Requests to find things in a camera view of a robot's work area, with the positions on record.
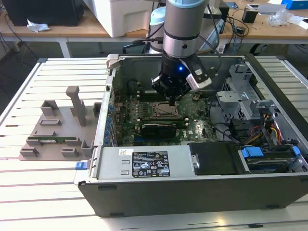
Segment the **white box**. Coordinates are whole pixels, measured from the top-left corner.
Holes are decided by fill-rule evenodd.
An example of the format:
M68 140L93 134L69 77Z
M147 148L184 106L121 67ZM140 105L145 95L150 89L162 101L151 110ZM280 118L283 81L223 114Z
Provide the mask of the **white box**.
M304 18L302 21L299 22L298 25L304 28L305 30L308 30L308 22L306 23L307 20L308 18Z
M152 2L145 0L83 0L111 37L149 28Z

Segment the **desk leg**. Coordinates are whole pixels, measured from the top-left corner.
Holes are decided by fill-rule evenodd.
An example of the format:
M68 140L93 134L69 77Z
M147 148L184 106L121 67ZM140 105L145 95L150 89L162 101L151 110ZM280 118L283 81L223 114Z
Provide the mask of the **desk leg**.
M70 51L68 44L67 44L67 39L66 38L58 38L57 42L60 44L63 57L64 58L72 58L71 51Z
M18 46L18 42L11 42L11 44L12 44L13 51L18 53L20 51L19 46Z
M101 54L104 53L104 50L103 50L103 43L102 42L98 42L98 49L100 51Z

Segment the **motherboard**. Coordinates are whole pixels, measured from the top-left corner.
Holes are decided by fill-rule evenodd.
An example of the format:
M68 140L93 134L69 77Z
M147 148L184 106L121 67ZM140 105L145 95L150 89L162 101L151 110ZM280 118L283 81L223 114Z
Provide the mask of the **motherboard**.
M115 103L119 146L186 145L217 141L208 120L208 98L189 93L170 106L159 95L137 94Z

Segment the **robotic arm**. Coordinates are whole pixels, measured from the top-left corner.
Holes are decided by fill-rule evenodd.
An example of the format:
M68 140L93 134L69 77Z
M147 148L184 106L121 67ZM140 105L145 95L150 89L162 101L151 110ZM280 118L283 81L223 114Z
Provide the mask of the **robotic arm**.
M216 74L196 55L202 18L208 0L167 0L162 66L152 87L174 105L190 90L211 84Z

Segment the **floor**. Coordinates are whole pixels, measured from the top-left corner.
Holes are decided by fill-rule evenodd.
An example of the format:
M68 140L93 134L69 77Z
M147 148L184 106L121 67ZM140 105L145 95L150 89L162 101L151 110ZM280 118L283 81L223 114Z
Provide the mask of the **floor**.
M103 44L104 53L99 53L98 44L93 42L71 42L69 44L73 57L104 57L110 53L122 53L122 47L129 43L106 42ZM31 51L38 57L62 58L58 43L33 42L27 43ZM251 44L245 44L239 53L249 52ZM294 45L268 45L259 55L284 55L286 59L297 68L304 76L308 77L308 50L307 54L299 51ZM129 53L141 53L142 47L131 48ZM232 53L232 47L226 53ZM20 52L0 61L0 114L5 109L11 98L18 91L24 79L35 65L37 58L26 48L21 46Z

